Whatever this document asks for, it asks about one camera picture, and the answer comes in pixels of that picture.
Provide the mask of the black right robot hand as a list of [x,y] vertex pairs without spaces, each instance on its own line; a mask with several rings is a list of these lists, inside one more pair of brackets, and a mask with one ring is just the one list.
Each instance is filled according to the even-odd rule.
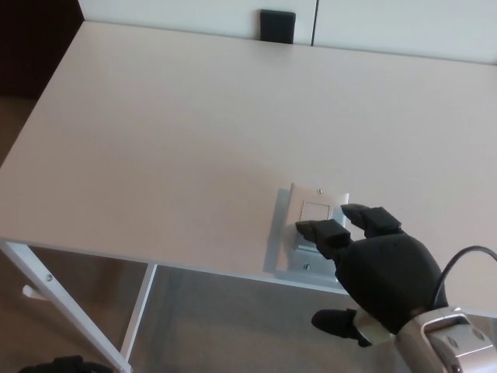
[[297,232],[335,264],[335,277],[357,309],[322,309],[313,327],[369,347],[392,339],[417,315],[448,305],[442,271],[418,239],[383,207],[344,204],[342,212],[364,237],[353,240],[335,220],[299,221]]

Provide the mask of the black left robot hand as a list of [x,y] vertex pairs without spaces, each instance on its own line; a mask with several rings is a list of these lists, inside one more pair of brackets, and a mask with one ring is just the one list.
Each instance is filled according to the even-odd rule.
[[59,357],[52,362],[21,368],[19,373],[113,372],[105,365],[84,361],[80,356]]

